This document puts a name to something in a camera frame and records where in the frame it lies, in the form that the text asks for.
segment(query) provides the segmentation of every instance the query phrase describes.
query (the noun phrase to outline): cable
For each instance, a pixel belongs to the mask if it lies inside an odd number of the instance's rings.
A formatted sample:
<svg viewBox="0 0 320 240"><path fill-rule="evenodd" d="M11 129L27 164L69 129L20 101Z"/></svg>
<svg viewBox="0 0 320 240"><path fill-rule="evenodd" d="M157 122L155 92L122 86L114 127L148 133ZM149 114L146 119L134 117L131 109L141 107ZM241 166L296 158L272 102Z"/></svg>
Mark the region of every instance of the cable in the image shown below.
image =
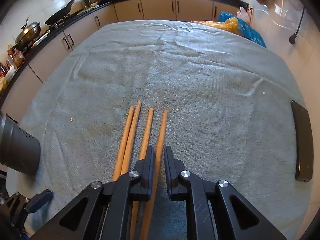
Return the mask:
<svg viewBox="0 0 320 240"><path fill-rule="evenodd" d="M302 18L303 18L303 14L304 14L304 9L302 10L302 14L301 14L301 19L300 19L300 22L299 22L299 26L298 26L298 29L297 29L297 32L295 34L293 34L292 36L289 37L289 42L294 45L296 44L296 41L295 41L295 38L297 37L297 34L299 32L299 29L300 29L300 25L301 25L301 22L302 22Z"/></svg>

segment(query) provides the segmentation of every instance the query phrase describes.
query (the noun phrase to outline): kettle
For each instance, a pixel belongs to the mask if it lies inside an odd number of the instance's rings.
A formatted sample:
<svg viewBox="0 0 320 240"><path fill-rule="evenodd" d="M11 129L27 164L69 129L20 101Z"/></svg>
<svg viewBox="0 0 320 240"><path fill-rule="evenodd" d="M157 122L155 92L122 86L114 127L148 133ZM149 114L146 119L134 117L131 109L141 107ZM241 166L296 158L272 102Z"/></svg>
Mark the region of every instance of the kettle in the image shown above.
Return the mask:
<svg viewBox="0 0 320 240"><path fill-rule="evenodd" d="M92 4L91 0L82 0L82 4L85 8L88 8Z"/></svg>

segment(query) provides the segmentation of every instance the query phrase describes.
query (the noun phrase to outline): metal screw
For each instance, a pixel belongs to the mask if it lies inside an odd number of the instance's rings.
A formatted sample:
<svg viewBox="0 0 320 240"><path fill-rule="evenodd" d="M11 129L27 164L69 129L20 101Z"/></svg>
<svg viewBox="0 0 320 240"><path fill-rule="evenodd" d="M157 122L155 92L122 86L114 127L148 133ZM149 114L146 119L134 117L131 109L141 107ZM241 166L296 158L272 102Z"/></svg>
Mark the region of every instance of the metal screw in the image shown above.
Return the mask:
<svg viewBox="0 0 320 240"><path fill-rule="evenodd" d="M130 176L131 178L138 177L138 176L139 176L139 172L137 172L137 171L130 171L130 172L129 172L129 176Z"/></svg>
<svg viewBox="0 0 320 240"><path fill-rule="evenodd" d="M190 171L181 171L180 174L182 177L185 177L185 178L187 178L191 175Z"/></svg>
<svg viewBox="0 0 320 240"><path fill-rule="evenodd" d="M228 185L229 185L229 183L224 179L219 181L220 187L228 187Z"/></svg>
<svg viewBox="0 0 320 240"><path fill-rule="evenodd" d="M101 182L100 181L94 181L91 183L91 187L94 189L100 188L101 187Z"/></svg>

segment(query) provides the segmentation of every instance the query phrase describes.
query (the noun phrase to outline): wok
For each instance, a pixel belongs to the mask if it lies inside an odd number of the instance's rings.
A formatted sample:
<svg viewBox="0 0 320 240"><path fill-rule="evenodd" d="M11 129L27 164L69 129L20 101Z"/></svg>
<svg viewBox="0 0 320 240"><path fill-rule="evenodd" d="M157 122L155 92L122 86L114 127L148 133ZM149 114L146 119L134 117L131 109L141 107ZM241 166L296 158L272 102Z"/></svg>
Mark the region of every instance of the wok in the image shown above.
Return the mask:
<svg viewBox="0 0 320 240"><path fill-rule="evenodd" d="M71 0L64 8L57 11L54 15L52 15L44 23L47 25L54 25L55 23L57 23L60 19L65 17L71 11L71 6L75 1L76 0Z"/></svg>
<svg viewBox="0 0 320 240"><path fill-rule="evenodd" d="M21 28L22 32L16 38L15 45L14 45L14 48L21 51L23 51L28 46L28 44L30 44L31 41L38 38L41 32L40 23L33 22L27 26L28 19L29 17L26 20L26 25L24 25Z"/></svg>

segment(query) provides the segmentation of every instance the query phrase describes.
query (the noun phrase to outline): frying pan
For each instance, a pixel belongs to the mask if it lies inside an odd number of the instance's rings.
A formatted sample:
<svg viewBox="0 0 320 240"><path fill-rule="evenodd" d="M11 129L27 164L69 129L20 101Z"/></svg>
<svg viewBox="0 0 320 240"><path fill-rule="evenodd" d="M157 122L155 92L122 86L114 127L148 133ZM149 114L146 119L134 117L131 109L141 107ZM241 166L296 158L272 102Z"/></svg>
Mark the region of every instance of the frying pan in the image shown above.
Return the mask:
<svg viewBox="0 0 320 240"><path fill-rule="evenodd" d="M47 25L53 25L53 24L57 23L60 19L65 17L71 11L71 6L75 1L76 0L71 0L64 8L57 11L54 15L52 15L44 23Z"/></svg>

